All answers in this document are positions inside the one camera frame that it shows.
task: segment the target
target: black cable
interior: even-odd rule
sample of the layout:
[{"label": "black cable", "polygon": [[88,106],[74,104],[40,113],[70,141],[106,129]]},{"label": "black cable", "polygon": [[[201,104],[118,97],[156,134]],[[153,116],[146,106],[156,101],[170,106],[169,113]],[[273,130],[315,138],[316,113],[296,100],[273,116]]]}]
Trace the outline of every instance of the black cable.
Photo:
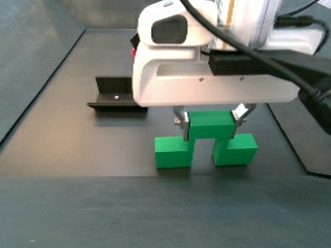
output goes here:
[{"label": "black cable", "polygon": [[324,36],[323,36],[323,39],[321,39],[321,41],[317,45],[317,48],[315,50],[315,52],[319,52],[323,49],[323,47],[328,41],[328,38],[329,38],[329,27],[328,27],[327,23],[320,19],[315,19],[312,23],[317,24],[324,29]]},{"label": "black cable", "polygon": [[186,11],[192,15],[192,17],[197,20],[197,22],[202,25],[202,27],[226,44],[229,44],[237,51],[245,53],[252,59],[262,63],[269,69],[278,72],[284,77],[286,77],[300,88],[305,90],[308,95],[313,99],[319,99],[320,92],[309,86],[309,84],[285,67],[278,65],[274,61],[264,57],[258,52],[249,49],[244,44],[241,44],[234,38],[232,38],[226,33],[224,33],[198,13],[198,11],[190,6],[186,0],[180,0],[182,5],[185,6]]},{"label": "black cable", "polygon": [[298,12],[304,11],[308,7],[311,7],[313,4],[316,4],[316,2],[319,2],[319,0],[313,0],[311,1],[305,6],[303,6],[300,9],[297,9],[296,11],[292,11],[286,14],[282,14],[280,16],[293,16],[294,14],[297,14]]}]

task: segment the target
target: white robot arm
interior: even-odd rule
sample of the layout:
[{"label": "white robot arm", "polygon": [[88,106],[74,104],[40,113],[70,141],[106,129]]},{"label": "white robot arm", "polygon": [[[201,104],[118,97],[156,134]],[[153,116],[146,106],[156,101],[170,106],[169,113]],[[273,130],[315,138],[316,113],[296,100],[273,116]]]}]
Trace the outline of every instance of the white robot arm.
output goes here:
[{"label": "white robot arm", "polygon": [[[319,30],[272,30],[280,0],[190,1],[216,25],[249,47],[313,54]],[[270,75],[213,76],[200,49],[230,49],[186,12],[180,0],[148,6],[138,20],[140,45],[133,66],[133,98],[140,106],[189,106],[289,102],[297,86]]]}]

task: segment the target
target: gray table surface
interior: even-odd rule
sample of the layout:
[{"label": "gray table surface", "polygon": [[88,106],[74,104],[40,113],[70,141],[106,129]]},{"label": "gray table surface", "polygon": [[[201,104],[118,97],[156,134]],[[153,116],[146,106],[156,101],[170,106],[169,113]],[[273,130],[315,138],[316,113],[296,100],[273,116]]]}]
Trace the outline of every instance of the gray table surface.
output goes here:
[{"label": "gray table surface", "polygon": [[4,247],[328,247],[331,182],[305,175],[266,106],[237,130],[252,164],[214,168],[206,139],[190,170],[153,166],[153,138],[180,134],[170,108],[86,107],[94,76],[132,74],[133,34],[86,31],[0,147]]}]

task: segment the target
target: green toy block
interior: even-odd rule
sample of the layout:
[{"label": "green toy block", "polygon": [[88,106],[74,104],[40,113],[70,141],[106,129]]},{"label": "green toy block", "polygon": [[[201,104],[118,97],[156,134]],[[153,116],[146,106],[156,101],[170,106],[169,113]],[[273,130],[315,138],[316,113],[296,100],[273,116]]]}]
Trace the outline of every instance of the green toy block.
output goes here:
[{"label": "green toy block", "polygon": [[216,166],[249,164],[257,144],[252,135],[236,135],[230,138],[234,122],[229,110],[190,111],[188,117],[188,141],[182,137],[154,138],[156,167],[189,167],[197,139],[216,139],[212,152]]},{"label": "green toy block", "polygon": [[212,153],[214,166],[248,165],[256,150],[257,144],[250,134],[234,135],[228,142],[216,139]]},{"label": "green toy block", "polygon": [[234,123],[228,110],[190,111],[188,117],[190,140],[230,137]]},{"label": "green toy block", "polygon": [[190,166],[193,143],[182,137],[154,138],[154,162],[157,168]]}]

